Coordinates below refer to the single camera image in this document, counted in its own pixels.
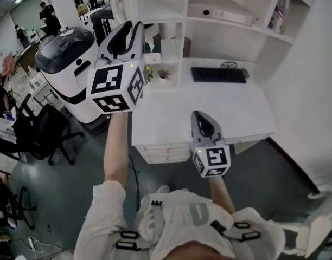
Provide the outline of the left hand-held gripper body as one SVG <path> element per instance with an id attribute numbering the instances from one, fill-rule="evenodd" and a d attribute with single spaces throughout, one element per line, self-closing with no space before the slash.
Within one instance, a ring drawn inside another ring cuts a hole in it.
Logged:
<path id="1" fill-rule="evenodd" d="M 102 114 L 133 111 L 146 85 L 144 66 L 140 58 L 89 70 L 86 97 Z"/>

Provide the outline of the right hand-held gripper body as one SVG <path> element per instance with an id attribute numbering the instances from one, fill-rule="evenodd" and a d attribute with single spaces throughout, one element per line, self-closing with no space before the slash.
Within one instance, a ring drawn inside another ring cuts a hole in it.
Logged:
<path id="1" fill-rule="evenodd" d="M 231 153 L 224 138 L 194 138 L 191 158 L 202 178 L 223 176 L 231 167 Z"/>

